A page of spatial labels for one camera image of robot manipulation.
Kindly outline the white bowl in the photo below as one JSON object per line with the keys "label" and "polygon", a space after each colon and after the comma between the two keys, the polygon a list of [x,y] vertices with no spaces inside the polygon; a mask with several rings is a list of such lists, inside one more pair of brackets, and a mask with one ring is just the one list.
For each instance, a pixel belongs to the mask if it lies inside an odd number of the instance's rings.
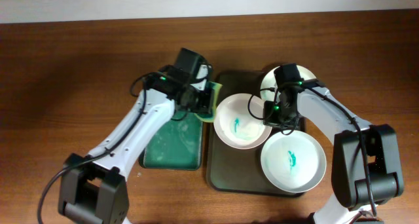
{"label": "white bowl", "polygon": [[[274,92],[268,90],[269,88],[273,88],[274,90],[277,88],[276,79],[274,76],[274,71],[278,67],[273,68],[270,70],[262,79],[261,86],[260,86],[260,96],[263,101],[273,101],[274,100]],[[305,67],[297,65],[297,69],[300,73],[300,76],[306,81],[310,79],[315,79],[316,76]]]}
{"label": "white bowl", "polygon": [[235,149],[252,149],[267,140],[272,127],[263,124],[264,101],[251,94],[226,97],[216,108],[213,126],[219,139]]}

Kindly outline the green and yellow sponge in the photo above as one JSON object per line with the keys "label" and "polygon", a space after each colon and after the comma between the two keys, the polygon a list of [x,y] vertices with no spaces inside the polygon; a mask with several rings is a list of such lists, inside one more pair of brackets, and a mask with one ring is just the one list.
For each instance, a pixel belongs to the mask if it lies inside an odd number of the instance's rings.
{"label": "green and yellow sponge", "polygon": [[208,82],[207,86],[210,89],[211,96],[209,113],[195,113],[194,115],[202,122],[213,123],[216,115],[217,100],[223,85],[215,82]]}

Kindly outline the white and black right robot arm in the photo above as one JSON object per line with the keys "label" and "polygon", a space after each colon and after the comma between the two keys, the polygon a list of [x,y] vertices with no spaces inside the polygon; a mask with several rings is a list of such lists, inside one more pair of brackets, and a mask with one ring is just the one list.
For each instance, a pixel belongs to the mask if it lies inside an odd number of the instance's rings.
{"label": "white and black right robot arm", "polygon": [[359,118],[323,83],[303,79],[295,64],[269,72],[262,89],[274,91],[264,102],[263,122],[276,133],[261,153],[263,172],[273,185],[303,193],[325,174],[323,151],[313,137],[299,131],[301,118],[314,123],[333,144],[333,193],[307,223],[353,223],[376,215],[379,205],[403,193],[397,136],[391,126]]}

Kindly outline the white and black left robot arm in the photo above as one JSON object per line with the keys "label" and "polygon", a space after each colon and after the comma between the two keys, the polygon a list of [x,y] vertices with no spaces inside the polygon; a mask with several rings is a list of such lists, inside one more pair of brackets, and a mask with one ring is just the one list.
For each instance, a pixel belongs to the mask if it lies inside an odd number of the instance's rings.
{"label": "white and black left robot arm", "polygon": [[128,223],[128,176],[152,137],[178,111],[208,114],[212,67],[182,48],[172,65],[139,77],[142,89],[120,124],[87,155],[64,163],[58,212],[74,223]]}

